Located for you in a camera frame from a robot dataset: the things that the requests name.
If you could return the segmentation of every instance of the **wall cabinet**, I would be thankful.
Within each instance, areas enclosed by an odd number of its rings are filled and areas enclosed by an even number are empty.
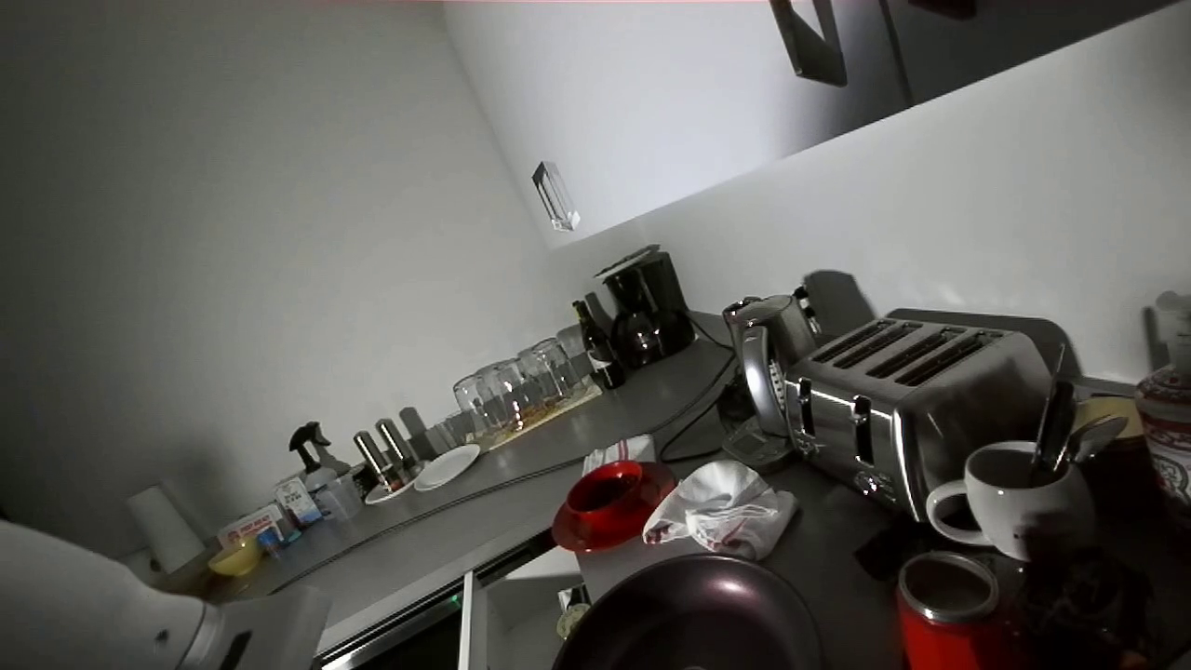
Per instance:
[[[445,32],[549,244],[881,114],[795,77],[770,3],[445,3]]]
[[[511,179],[564,244],[1162,3],[790,0],[828,12],[846,84],[793,74],[770,3],[441,12]]]

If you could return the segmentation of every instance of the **toaster slot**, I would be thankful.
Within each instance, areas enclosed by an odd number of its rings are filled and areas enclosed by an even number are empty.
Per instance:
[[[934,354],[938,345],[954,344],[958,334],[964,334],[964,329],[943,329],[931,338],[923,338],[923,344],[900,349],[897,356],[876,364],[867,375],[878,375],[878,378],[897,375],[900,367],[908,367],[910,362],[923,362],[928,354]]]
[[[876,325],[867,325],[867,329],[861,329],[861,330],[852,330],[852,334],[821,345],[811,362],[828,362],[828,356],[852,349],[856,344],[864,344],[864,338],[869,338],[869,334],[878,334],[878,330],[888,330],[888,329],[894,329],[894,321],[876,321]]]
[[[852,442],[856,442],[856,462],[869,467],[869,401],[852,397]]]
[[[816,401],[811,401],[811,378],[795,378],[795,412],[801,412],[801,427],[805,437],[816,437]]]
[[[861,349],[852,349],[848,356],[833,362],[833,367],[856,367],[861,362],[867,362],[869,354],[900,344],[904,334],[920,330],[923,325],[894,325],[888,330],[881,330],[878,338],[864,344]]]
[[[938,356],[910,364],[904,375],[897,375],[897,385],[920,386],[931,375],[946,373],[950,364],[971,356],[974,349],[981,349],[993,338],[1001,338],[1001,330],[974,330],[974,334],[959,338],[958,345],[943,349]]]

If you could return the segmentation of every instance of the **silver toaster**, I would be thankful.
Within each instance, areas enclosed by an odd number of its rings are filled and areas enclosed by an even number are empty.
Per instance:
[[[1025,330],[908,318],[864,325],[773,375],[793,442],[914,521],[974,448],[1033,437],[1048,385]]]

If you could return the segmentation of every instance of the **toaster lever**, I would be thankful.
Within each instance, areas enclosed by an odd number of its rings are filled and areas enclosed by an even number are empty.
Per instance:
[[[856,442],[856,462],[869,467],[869,401],[852,397],[852,442]]]

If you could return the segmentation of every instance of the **frying pan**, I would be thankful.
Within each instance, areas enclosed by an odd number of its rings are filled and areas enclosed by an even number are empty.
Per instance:
[[[556,670],[816,670],[807,603],[761,565],[683,556],[610,589]]]

